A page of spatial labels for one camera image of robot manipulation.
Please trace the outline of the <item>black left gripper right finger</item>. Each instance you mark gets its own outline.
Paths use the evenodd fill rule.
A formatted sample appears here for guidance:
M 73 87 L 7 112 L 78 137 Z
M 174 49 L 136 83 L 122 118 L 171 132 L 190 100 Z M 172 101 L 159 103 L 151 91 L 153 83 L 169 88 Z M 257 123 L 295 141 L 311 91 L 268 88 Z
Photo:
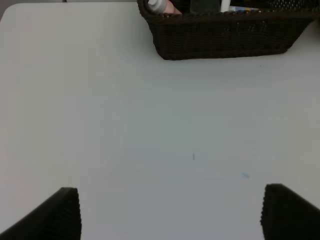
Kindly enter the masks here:
M 260 225 L 265 240 L 318 240 L 320 210 L 283 184 L 267 184 Z

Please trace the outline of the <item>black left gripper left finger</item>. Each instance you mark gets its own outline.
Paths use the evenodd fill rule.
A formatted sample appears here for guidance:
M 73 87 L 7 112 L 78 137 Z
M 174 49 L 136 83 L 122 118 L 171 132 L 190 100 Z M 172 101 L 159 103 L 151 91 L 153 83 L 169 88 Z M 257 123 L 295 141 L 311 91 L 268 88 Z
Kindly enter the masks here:
M 82 219 L 78 189 L 62 187 L 0 234 L 2 240 L 79 240 Z

